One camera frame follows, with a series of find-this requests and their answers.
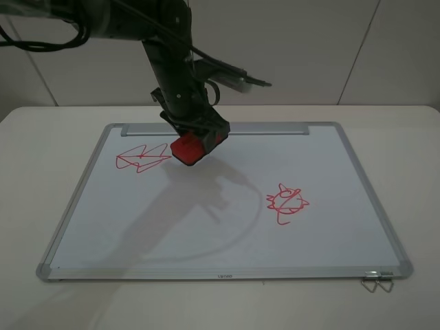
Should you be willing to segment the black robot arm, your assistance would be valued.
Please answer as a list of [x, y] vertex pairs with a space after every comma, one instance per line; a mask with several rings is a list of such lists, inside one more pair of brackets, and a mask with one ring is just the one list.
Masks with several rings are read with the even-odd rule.
[[230, 124], [208, 99], [206, 85], [242, 79], [245, 72], [193, 46], [192, 12], [184, 1], [2, 1], [1, 13], [58, 19], [77, 34], [65, 43], [14, 40], [1, 31], [1, 46], [48, 53], [80, 47], [90, 38], [141, 41], [158, 87], [151, 93], [178, 139], [173, 156], [191, 166], [209, 154], [230, 132]]

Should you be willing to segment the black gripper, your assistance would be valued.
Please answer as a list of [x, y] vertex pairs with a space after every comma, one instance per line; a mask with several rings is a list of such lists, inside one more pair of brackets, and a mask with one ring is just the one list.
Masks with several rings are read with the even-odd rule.
[[153, 100], [162, 107], [160, 117], [167, 121], [182, 137], [187, 133], [202, 135], [203, 154], [211, 153], [229, 134], [229, 122], [222, 118], [210, 104], [206, 85], [214, 90], [215, 103], [220, 91], [212, 81], [195, 81], [188, 91], [171, 93], [159, 87], [151, 92]]

